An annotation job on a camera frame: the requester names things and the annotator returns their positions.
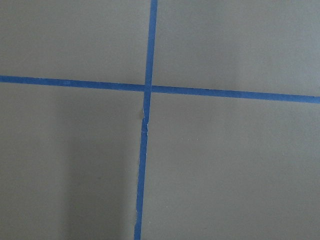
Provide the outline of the blue tape line lengthwise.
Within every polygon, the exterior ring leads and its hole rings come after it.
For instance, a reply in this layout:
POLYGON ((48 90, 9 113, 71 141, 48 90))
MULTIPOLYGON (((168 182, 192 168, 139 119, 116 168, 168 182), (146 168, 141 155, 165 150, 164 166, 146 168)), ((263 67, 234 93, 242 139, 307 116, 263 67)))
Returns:
POLYGON ((141 234, 142 234, 144 187, 145 187, 145 174, 146 174, 147 148, 148 148, 148 125, 150 120, 157 10, 158 10, 158 1, 151 0, 149 25, 148 25, 145 81, 144 81, 144 92, 143 92, 143 118, 141 122, 139 165, 138 165, 138 176, 137 176, 136 219, 135 219, 134 235, 133 235, 133 238, 135 240, 140 240, 141 234))

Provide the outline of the blue tape line crosswise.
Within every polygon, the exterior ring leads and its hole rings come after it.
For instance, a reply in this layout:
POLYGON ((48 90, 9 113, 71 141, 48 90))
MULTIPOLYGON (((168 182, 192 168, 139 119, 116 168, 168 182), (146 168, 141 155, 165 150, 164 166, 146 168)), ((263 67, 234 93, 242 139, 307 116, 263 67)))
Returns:
MULTIPOLYGON (((146 89, 146 87, 141 84, 53 79, 53 78, 35 78, 35 77, 20 77, 20 76, 6 76, 6 75, 2 75, 0 77, 0 81, 2 83, 12 83, 12 84, 44 85, 44 86, 73 87, 73 88, 86 88, 86 89, 104 89, 104 90, 118 90, 118 91, 130 91, 130 92, 144 92, 144 90, 146 89)), ((188 87, 174 87, 174 86, 160 86, 160 85, 153 85, 151 87, 151 92, 162 93, 162 94, 210 96, 210 97, 297 102, 297 103, 310 103, 310 104, 320 103, 320 98, 318 96, 310 96, 310 95, 188 88, 188 87)))

